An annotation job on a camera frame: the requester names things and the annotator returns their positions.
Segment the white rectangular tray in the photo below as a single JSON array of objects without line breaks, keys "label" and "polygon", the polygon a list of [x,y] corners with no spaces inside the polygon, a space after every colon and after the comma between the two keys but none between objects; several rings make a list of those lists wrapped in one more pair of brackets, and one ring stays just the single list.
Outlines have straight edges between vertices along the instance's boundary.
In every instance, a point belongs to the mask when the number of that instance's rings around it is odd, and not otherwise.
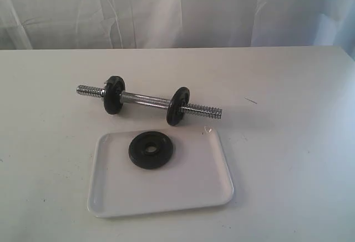
[{"label": "white rectangular tray", "polygon": [[228,203],[234,186],[220,136],[207,125],[162,130],[173,155],[162,167],[143,169],[129,158],[138,131],[106,133],[95,148],[87,208],[98,218],[198,209]]}]

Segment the black weight plate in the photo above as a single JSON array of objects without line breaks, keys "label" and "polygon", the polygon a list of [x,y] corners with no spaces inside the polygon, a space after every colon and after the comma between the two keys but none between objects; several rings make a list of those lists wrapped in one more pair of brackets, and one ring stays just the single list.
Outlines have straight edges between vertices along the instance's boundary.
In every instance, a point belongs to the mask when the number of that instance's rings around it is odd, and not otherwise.
[{"label": "black weight plate", "polygon": [[172,157],[174,145],[165,134],[156,131],[137,135],[129,145],[129,158],[133,164],[143,169],[157,169]]}]

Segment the chrome spinlock collar nut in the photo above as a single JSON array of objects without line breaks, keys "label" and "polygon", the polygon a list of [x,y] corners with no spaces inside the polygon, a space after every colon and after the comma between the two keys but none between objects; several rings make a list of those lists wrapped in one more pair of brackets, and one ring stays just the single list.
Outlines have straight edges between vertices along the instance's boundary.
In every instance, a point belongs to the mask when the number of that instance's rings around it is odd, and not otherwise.
[{"label": "chrome spinlock collar nut", "polygon": [[104,97],[106,94],[106,88],[107,88],[108,80],[104,82],[103,89],[101,90],[101,96]]}]

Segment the white backdrop curtain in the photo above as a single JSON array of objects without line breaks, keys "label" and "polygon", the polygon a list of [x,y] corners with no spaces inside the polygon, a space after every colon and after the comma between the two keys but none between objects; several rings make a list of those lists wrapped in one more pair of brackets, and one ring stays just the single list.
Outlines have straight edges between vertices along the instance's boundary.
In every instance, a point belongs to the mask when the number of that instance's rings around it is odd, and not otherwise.
[{"label": "white backdrop curtain", "polygon": [[1,0],[2,49],[340,46],[354,0]]}]

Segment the chrome threaded dumbbell bar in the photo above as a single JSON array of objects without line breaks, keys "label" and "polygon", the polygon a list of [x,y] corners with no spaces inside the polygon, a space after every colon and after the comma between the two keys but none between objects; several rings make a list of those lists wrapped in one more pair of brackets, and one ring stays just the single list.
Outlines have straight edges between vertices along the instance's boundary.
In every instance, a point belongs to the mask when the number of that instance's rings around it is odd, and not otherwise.
[{"label": "chrome threaded dumbbell bar", "polygon": [[[121,102],[145,105],[148,107],[164,109],[167,111],[171,99],[164,99],[158,97],[151,97],[147,95],[135,94],[126,91],[122,91]],[[191,104],[188,102],[187,105],[181,107],[185,114],[192,114],[200,117],[208,117],[212,119],[221,119],[222,110],[220,108],[208,107],[204,105]]]}]

